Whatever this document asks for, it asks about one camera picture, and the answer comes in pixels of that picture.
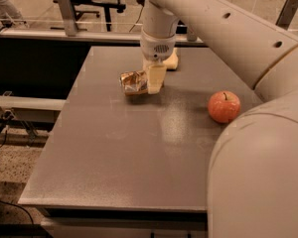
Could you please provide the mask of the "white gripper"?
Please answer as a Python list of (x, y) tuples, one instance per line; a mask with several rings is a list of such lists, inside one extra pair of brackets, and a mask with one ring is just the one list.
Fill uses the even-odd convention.
[(168, 59), (173, 53), (175, 43), (175, 35), (168, 38), (156, 38), (144, 31), (141, 32), (140, 48), (144, 57), (142, 69), (147, 71), (149, 94), (160, 92), (167, 72), (167, 67), (164, 64), (153, 64), (153, 62), (162, 62)]

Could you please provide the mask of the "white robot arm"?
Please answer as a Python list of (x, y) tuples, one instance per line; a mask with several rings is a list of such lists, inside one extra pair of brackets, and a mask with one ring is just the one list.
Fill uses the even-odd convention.
[(169, 13), (259, 99), (213, 148), (209, 238), (298, 238), (298, 36), (225, 0), (146, 0), (147, 35)]

